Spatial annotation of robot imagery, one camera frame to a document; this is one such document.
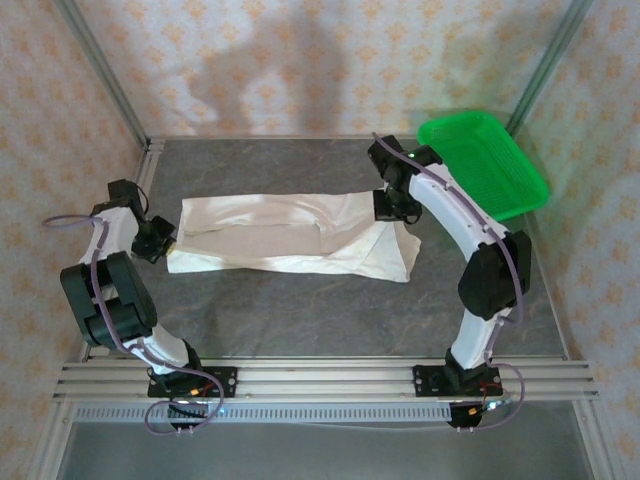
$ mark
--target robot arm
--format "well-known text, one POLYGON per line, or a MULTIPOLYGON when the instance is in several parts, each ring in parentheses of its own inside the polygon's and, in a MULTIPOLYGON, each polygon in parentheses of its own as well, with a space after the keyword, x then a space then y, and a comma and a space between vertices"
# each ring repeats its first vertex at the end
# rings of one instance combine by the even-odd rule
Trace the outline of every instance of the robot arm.
POLYGON ((114 350, 124 347, 126 352, 149 364, 151 377, 167 395, 186 395, 201 386, 202 378, 168 365, 200 371, 200 360, 184 340, 158 325, 153 301, 130 259, 133 252, 155 263, 174 242, 171 234, 175 227, 161 217, 144 218, 135 183, 126 180, 110 183, 109 194, 108 202, 93 209, 94 232, 87 252, 77 265, 61 272, 62 287, 89 345, 114 350), (105 225, 107 236, 101 241, 105 225), (122 342, 120 346, 107 327, 91 280, 96 249, 99 289, 122 342))
MULTIPOLYGON (((388 136, 383 141, 392 150, 403 152, 395 137, 388 136)), ((509 232, 487 215, 458 185, 429 146, 421 146, 406 155, 433 176, 399 160, 378 142, 368 153, 387 182, 384 190, 374 191, 376 220, 415 223, 424 206, 453 237, 467 261, 458 284, 466 310, 458 337, 445 357, 448 380, 454 391, 459 390, 485 369, 485 353, 495 324, 500 317, 506 317, 516 303, 516 287, 498 239, 515 264, 522 293, 529 289, 531 240, 522 231, 509 232)))

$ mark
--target patterned wallpaper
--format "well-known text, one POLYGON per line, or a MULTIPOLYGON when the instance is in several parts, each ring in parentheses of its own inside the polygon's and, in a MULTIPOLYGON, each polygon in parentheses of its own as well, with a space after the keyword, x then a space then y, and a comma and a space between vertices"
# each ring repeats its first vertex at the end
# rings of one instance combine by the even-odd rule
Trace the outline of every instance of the patterned wallpaper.
POLYGON ((640 472, 640 3, 594 2, 520 144, 553 196, 536 215, 571 349, 592 361, 629 479, 640 472))
POLYGON ((24 478, 79 333, 60 287, 91 232, 40 220, 88 213, 139 150, 50 0, 0 3, 0 477, 24 478))
POLYGON ((79 0, 151 136, 415 133, 515 107, 569 0, 79 0))

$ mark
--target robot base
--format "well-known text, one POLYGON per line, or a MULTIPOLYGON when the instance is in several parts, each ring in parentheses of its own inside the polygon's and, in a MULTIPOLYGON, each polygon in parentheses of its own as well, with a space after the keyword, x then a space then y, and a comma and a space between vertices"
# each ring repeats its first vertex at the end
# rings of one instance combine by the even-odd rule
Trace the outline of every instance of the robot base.
POLYGON ((445 365, 416 365, 413 367, 416 397, 482 397, 501 396, 500 372, 497 368, 480 365, 472 370, 462 369, 447 350, 445 365))
MULTIPOLYGON (((187 342, 184 343, 189 354, 189 363, 185 367, 213 375, 222 383, 225 398, 235 397, 238 369, 236 367, 203 367, 195 350, 187 342)), ((155 375, 153 371, 150 371, 147 396, 149 398, 170 399, 220 398, 220 390, 215 385, 209 387, 206 378, 190 373, 171 372, 166 375, 155 375)))

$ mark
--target green plastic tray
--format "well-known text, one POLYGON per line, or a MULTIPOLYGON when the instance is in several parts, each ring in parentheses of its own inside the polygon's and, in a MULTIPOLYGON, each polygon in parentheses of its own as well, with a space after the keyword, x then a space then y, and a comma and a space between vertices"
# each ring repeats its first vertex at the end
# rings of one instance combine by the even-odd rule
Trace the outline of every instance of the green plastic tray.
POLYGON ((422 125, 418 142, 430 145, 453 178, 497 221, 530 212, 549 188, 493 115, 469 111, 422 125))

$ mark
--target white cloth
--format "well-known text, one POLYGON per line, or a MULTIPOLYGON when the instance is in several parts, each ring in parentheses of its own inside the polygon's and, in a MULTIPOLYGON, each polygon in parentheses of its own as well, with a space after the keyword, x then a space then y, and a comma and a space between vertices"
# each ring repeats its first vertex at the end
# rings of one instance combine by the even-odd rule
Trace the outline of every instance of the white cloth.
POLYGON ((254 268, 408 282, 420 240, 376 222, 371 192, 190 198, 170 273, 254 268))

